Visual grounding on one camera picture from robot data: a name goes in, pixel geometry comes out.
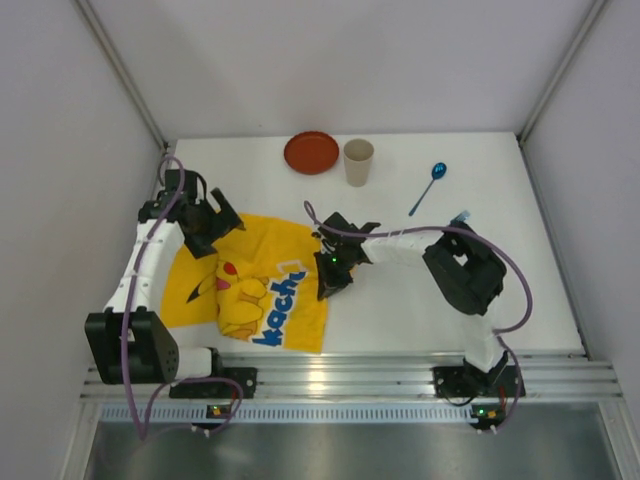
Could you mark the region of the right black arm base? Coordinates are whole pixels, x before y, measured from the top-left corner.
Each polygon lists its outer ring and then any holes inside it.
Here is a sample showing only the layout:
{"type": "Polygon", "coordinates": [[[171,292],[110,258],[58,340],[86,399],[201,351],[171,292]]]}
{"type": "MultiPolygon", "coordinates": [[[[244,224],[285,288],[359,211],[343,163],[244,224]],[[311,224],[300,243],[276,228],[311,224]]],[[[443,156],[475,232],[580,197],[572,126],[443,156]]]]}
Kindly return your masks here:
{"type": "Polygon", "coordinates": [[[435,392],[438,398],[497,398],[503,392],[507,398],[517,393],[526,395],[524,382],[513,365],[496,367],[488,373],[475,367],[441,366],[433,369],[435,392]]]}

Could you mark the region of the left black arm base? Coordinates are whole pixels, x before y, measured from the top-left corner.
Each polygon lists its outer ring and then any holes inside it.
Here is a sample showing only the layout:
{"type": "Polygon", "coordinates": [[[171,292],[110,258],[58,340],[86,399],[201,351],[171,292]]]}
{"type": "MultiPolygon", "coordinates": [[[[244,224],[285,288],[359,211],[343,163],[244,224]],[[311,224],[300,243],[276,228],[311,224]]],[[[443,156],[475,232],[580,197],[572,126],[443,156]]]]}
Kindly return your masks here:
{"type": "Polygon", "coordinates": [[[258,369],[254,367],[224,367],[218,375],[222,381],[212,382],[196,379],[182,381],[170,387],[172,399],[238,399],[239,393],[232,382],[239,385],[244,399],[252,399],[258,384],[258,369]]]}

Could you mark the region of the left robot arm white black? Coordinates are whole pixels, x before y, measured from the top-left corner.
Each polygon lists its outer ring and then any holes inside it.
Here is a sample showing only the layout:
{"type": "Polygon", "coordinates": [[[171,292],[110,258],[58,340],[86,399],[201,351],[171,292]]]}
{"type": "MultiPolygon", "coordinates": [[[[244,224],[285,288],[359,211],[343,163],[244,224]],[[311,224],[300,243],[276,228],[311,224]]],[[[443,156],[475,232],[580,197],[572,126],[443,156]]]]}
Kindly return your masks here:
{"type": "Polygon", "coordinates": [[[243,222],[220,189],[209,190],[197,172],[169,169],[164,187],[138,212],[136,240],[114,294],[85,321],[99,376],[107,385],[174,383],[218,375],[211,347],[181,347],[160,310],[171,268],[180,253],[209,260],[215,241],[243,222]]]}

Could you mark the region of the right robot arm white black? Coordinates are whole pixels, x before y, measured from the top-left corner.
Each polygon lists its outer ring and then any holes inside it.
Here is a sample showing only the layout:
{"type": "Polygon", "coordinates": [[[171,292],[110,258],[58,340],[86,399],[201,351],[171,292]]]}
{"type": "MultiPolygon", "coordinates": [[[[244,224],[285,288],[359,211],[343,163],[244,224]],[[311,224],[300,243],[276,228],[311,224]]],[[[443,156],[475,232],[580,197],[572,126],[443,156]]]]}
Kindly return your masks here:
{"type": "Polygon", "coordinates": [[[358,305],[368,301],[393,326],[424,319],[458,321],[463,360],[459,367],[437,370],[442,398],[490,396],[516,391],[516,367],[503,335],[522,328],[533,309],[533,296],[522,270],[503,250],[478,235],[460,215],[444,227],[426,226],[382,232],[378,224],[361,227],[335,212],[315,223],[321,249],[315,255],[318,297],[336,295],[363,274],[358,305]],[[491,303],[513,272],[525,295],[525,313],[517,323],[500,327],[491,303]]]}

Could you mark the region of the yellow Pikachu cloth placemat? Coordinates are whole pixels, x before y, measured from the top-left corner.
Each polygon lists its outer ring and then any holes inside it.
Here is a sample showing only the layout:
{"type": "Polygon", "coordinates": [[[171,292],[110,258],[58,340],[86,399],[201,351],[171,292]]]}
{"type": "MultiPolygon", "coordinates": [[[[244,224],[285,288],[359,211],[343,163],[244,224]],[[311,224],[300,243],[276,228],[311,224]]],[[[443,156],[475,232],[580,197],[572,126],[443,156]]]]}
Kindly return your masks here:
{"type": "Polygon", "coordinates": [[[162,298],[164,325],[211,324],[252,345],[321,352],[329,307],[317,297],[320,240],[288,220],[245,214],[242,221],[215,241],[212,255],[179,250],[162,298]]]}

